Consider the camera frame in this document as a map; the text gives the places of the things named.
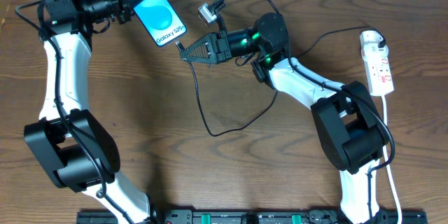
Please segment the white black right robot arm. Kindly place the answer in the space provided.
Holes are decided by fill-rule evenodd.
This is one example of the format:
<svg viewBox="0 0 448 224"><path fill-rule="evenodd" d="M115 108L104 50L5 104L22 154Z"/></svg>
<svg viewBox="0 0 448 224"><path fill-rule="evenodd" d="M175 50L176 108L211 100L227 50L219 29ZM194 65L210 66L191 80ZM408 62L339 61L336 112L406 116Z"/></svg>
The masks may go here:
<svg viewBox="0 0 448 224"><path fill-rule="evenodd" d="M339 170L340 212L348 223L379 223L375 176L391 164L395 142L379 117L364 84L328 80L291 55L291 40L283 15L266 13L252 27L228 32L221 16L219 30L187 48L176 46L183 61L220 64L245 57L255 77L276 92L290 95L312 114L325 156Z"/></svg>

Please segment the blue Galaxy smartphone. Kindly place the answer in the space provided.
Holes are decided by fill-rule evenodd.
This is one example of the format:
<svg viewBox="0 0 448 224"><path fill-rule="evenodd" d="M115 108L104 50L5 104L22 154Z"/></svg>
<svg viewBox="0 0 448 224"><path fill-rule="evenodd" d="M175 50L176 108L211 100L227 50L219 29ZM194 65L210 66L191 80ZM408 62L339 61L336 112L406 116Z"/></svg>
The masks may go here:
<svg viewBox="0 0 448 224"><path fill-rule="evenodd" d="M134 11L158 47L175 41L187 32L168 0L143 0Z"/></svg>

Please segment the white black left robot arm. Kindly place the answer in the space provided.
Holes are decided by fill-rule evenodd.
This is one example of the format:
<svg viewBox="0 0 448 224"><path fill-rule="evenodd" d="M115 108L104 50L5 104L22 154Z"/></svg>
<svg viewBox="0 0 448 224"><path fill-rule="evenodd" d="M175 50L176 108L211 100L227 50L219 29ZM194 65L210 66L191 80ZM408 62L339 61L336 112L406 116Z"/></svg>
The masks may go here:
<svg viewBox="0 0 448 224"><path fill-rule="evenodd" d="M88 64L94 26L130 21L142 1L36 2L48 73L43 108L24 140L56 187L95 198L119 223L163 223L165 216L121 172L115 141L90 112Z"/></svg>

